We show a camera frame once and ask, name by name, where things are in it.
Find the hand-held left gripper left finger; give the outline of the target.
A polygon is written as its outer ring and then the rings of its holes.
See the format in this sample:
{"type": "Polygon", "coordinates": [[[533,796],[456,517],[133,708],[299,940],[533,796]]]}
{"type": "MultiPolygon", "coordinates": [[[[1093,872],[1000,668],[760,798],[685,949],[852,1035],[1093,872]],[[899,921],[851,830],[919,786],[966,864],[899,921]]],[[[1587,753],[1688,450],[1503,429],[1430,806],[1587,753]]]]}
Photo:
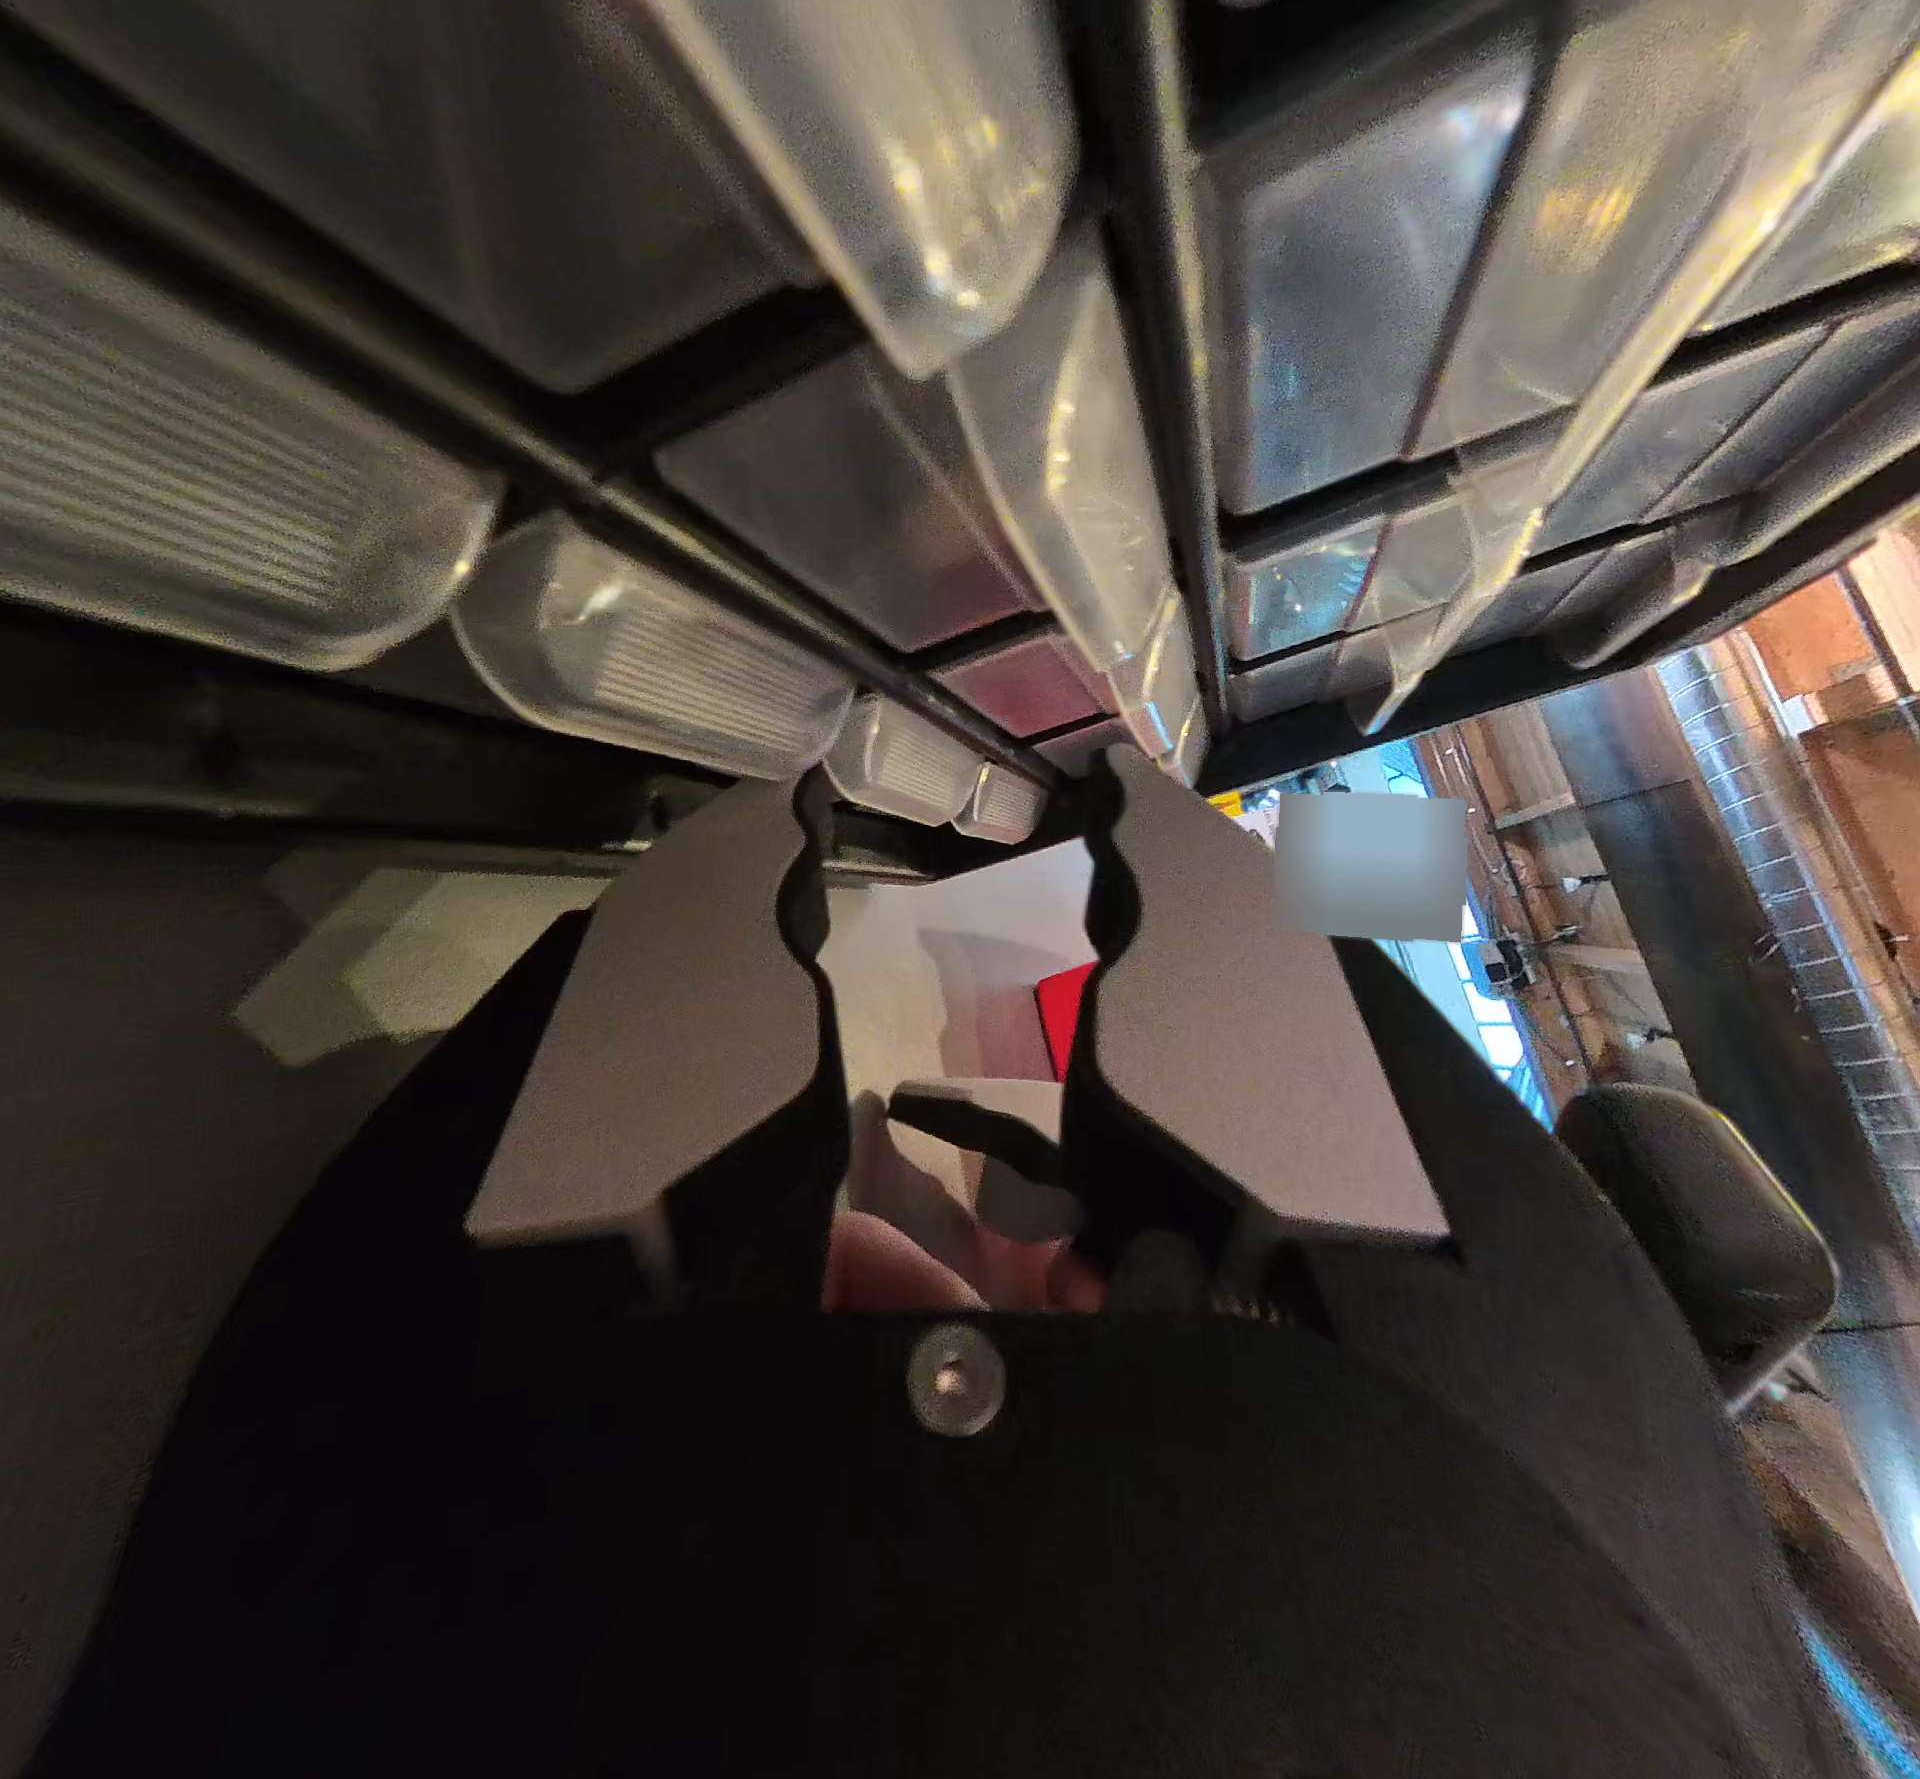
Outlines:
{"type": "Polygon", "coordinates": [[[833,1053],[811,773],[739,782],[594,904],[467,1208],[483,1246],[636,1237],[833,1053]]]}

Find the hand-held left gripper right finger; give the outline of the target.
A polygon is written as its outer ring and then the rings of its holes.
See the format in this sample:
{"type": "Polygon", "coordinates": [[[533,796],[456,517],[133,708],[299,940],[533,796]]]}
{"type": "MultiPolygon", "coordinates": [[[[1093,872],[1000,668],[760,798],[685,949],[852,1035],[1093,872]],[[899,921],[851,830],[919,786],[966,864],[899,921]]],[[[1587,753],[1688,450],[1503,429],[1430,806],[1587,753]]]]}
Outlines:
{"type": "Polygon", "coordinates": [[[1273,854],[1134,746],[1083,784],[1096,954],[1061,1154],[1104,1277],[1139,1242],[1219,1285],[1284,1242],[1450,1240],[1328,937],[1282,913],[1273,854]]]}

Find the person's left hand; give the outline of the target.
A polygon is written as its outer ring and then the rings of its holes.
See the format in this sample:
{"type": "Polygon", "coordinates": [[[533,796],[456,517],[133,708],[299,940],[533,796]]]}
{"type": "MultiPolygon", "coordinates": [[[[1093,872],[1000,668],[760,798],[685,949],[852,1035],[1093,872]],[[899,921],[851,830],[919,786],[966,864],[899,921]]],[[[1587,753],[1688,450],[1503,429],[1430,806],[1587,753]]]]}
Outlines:
{"type": "Polygon", "coordinates": [[[1061,1312],[1096,1314],[1109,1281],[1067,1242],[1013,1242],[961,1216],[960,1266],[870,1213],[837,1213],[828,1237],[821,1312],[1061,1312]]]}

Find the red plastic bin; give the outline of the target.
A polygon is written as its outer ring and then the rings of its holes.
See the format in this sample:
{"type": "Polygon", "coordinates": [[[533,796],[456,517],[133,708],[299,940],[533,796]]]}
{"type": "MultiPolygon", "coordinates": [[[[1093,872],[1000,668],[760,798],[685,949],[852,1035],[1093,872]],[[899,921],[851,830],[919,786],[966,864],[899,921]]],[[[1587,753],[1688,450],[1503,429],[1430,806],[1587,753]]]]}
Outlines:
{"type": "Polygon", "coordinates": [[[1096,974],[1098,963],[1086,962],[1039,978],[1030,991],[1044,1034],[1049,1077],[1056,1084],[1064,1084],[1070,1074],[1086,991],[1096,974]]]}

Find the black office chair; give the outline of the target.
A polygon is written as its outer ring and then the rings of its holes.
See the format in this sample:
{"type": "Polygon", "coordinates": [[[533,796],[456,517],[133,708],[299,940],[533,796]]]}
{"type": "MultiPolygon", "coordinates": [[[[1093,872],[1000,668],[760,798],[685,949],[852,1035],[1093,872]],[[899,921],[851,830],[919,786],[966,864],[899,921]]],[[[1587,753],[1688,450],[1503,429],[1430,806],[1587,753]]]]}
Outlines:
{"type": "Polygon", "coordinates": [[[1638,1238],[1728,1413],[1741,1414],[1835,1312],[1835,1260],[1811,1216],[1693,1095],[1593,1086],[1555,1135],[1638,1238]]]}

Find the ribbed silver air duct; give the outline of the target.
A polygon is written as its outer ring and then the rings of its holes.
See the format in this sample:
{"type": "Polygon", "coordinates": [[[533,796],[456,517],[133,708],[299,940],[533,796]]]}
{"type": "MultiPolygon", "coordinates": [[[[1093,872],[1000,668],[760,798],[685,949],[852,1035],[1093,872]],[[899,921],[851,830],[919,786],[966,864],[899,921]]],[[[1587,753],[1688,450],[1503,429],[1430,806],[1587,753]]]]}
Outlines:
{"type": "Polygon", "coordinates": [[[1656,677],[1811,1032],[1915,1222],[1915,1003],[1784,703],[1746,635],[1681,651],[1656,677]]]}

